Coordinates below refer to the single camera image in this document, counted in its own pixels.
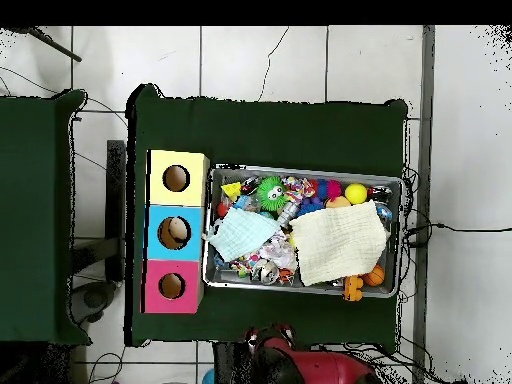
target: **white cloth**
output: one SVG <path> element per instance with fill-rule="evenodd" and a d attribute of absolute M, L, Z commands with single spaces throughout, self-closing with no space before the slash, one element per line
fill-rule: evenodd
<path fill-rule="evenodd" d="M 386 247 L 373 201 L 328 208 L 290 222 L 305 286 L 370 272 Z"/>

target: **gray plastic tray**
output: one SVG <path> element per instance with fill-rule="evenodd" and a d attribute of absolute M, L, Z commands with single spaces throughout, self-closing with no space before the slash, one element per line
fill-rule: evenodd
<path fill-rule="evenodd" d="M 404 190 L 403 182 L 400 178 L 381 177 L 375 175 L 359 175 L 359 174 L 343 174 L 336 172 L 321 171 L 303 171 L 297 169 L 281 169 L 281 168 L 262 168 L 256 166 L 240 166 L 234 168 L 229 165 L 215 165 L 209 172 L 210 199 L 206 211 L 206 229 L 213 225 L 214 213 L 212 205 L 217 205 L 221 200 L 221 185 L 233 182 L 234 179 L 243 181 L 253 175 L 266 176 L 293 176 L 308 179 L 323 178 L 327 180 L 337 180 L 346 187 L 351 183 L 361 183 L 365 186 L 387 186 L 391 189 L 392 195 L 387 206 L 393 214 L 390 228 L 391 236 L 389 237 L 386 249 L 378 261 L 379 265 L 385 271 L 384 282 L 377 287 L 364 285 L 362 288 L 363 297 L 381 297 L 387 298 L 393 296 L 398 290 L 399 278 L 399 261 L 398 250 L 400 246 L 401 232 L 403 222 Z M 253 290 L 277 290 L 283 292 L 300 292 L 323 295 L 341 295 L 340 286 L 330 283 L 319 283 L 314 286 L 305 287 L 300 281 L 300 262 L 299 272 L 296 272 L 291 286 L 271 285 L 266 286 L 258 281 L 251 281 L 249 277 L 240 278 L 236 271 L 230 269 L 218 269 L 214 263 L 215 249 L 208 242 L 204 243 L 203 255 L 203 279 L 206 284 L 215 287 L 243 288 Z"/>

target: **light blue cloth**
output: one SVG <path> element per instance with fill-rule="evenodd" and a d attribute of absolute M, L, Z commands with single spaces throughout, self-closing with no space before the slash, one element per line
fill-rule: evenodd
<path fill-rule="evenodd" d="M 255 212 L 230 208 L 217 234 L 210 229 L 206 239 L 217 249 L 225 262 L 256 252 L 280 226 L 277 221 Z"/>

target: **stacked boxes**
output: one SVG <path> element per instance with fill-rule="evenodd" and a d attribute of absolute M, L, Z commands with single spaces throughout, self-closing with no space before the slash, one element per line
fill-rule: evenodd
<path fill-rule="evenodd" d="M 148 151 L 141 312 L 197 312 L 208 168 L 200 153 Z"/>

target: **green spiky ball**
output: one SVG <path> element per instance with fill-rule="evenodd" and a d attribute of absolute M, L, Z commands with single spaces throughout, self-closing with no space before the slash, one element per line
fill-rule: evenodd
<path fill-rule="evenodd" d="M 274 212 L 282 208 L 287 202 L 284 197 L 285 188 L 279 177 L 267 177 L 258 187 L 258 197 L 261 208 Z"/>

